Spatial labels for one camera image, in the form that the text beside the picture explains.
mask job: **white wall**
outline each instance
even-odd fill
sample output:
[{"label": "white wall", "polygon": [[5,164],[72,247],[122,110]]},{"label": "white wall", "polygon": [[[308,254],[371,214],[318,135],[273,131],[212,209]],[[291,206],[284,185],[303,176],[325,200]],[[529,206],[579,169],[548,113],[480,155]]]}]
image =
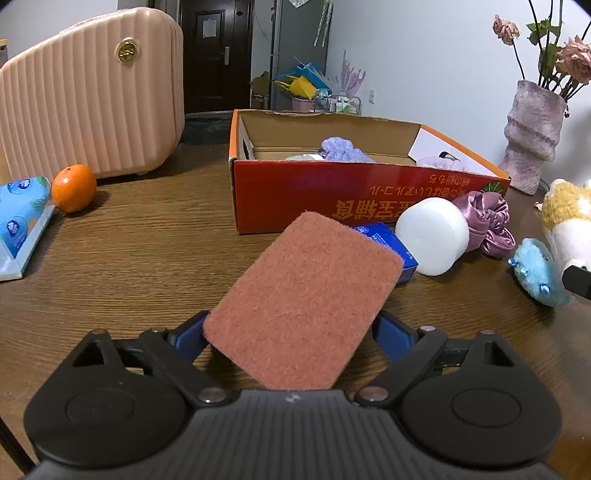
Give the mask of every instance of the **white wall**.
[{"label": "white wall", "polygon": [[[541,20],[550,0],[534,0],[534,6]],[[563,12],[561,41],[581,35],[589,16],[572,0],[564,0]],[[358,93],[365,115],[425,123],[498,164],[521,74],[512,47],[492,32],[495,14],[519,26],[525,76],[537,82],[539,49],[527,40],[525,25],[533,22],[527,0],[338,0],[327,74],[340,73],[346,48],[352,64],[367,70]],[[586,41],[591,43],[591,32]],[[370,89],[376,91],[375,105],[368,102]],[[543,170],[547,181],[591,178],[591,86],[569,107],[556,160]]]},{"label": "white wall", "polygon": [[117,0],[12,0],[0,11],[8,55],[32,47],[81,20],[117,10]]},{"label": "white wall", "polygon": [[271,65],[271,39],[273,25],[271,8],[274,0],[255,0],[255,18],[252,30],[251,77],[256,78]]}]

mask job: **sponge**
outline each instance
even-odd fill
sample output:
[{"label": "sponge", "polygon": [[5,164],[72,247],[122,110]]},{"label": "sponge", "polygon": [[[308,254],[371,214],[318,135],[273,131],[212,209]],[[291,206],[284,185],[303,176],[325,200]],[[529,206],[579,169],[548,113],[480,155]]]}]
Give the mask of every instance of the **sponge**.
[{"label": "sponge", "polygon": [[267,388],[331,388],[402,266],[365,235],[303,213],[212,310],[204,335]]}]

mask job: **vase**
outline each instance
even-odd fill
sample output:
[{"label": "vase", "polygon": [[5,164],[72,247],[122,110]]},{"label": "vase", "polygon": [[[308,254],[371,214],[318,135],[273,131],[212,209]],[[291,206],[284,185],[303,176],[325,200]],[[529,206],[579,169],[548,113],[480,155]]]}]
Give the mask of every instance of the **vase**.
[{"label": "vase", "polygon": [[528,80],[517,83],[505,127],[509,143],[499,165],[511,176],[512,187],[528,195],[537,191],[542,164],[556,155],[565,109],[560,95]]}]

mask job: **pink satin scrunchie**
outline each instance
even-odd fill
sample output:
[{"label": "pink satin scrunchie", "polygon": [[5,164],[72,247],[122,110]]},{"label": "pink satin scrunchie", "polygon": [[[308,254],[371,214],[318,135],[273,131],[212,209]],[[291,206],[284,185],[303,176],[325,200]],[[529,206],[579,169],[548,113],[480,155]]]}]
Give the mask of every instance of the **pink satin scrunchie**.
[{"label": "pink satin scrunchie", "polygon": [[466,252],[480,248],[486,255],[501,258],[515,248],[515,238],[507,230],[509,205],[495,192],[469,192],[453,201],[470,228]]}]

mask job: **tangerine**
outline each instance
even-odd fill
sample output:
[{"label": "tangerine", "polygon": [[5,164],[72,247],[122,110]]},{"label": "tangerine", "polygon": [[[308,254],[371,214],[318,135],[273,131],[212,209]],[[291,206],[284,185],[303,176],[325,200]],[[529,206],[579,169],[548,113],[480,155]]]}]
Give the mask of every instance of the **tangerine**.
[{"label": "tangerine", "polygon": [[51,198],[64,213],[79,212],[96,195],[96,177],[86,165],[72,165],[59,172],[51,185]]}]

